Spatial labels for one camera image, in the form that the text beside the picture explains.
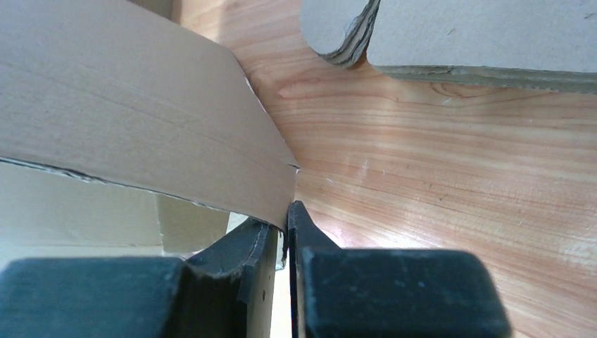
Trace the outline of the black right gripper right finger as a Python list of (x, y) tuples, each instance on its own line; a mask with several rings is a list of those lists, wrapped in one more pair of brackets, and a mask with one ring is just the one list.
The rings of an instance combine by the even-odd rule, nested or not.
[(301, 201), (287, 212), (294, 337), (511, 337), (485, 265), (466, 251), (343, 249)]

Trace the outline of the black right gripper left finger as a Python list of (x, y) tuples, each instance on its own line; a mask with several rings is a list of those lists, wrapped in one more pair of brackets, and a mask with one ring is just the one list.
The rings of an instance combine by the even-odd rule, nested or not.
[(13, 261), (1, 272), (1, 336), (267, 337), (277, 242), (248, 219), (188, 259)]

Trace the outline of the brown cardboard box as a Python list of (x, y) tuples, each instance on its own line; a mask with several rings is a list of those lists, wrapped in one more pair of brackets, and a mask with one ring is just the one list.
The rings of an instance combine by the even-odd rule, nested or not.
[(1, 272), (188, 259), (248, 219), (276, 268), (298, 169), (233, 52), (160, 3), (1, 2)]

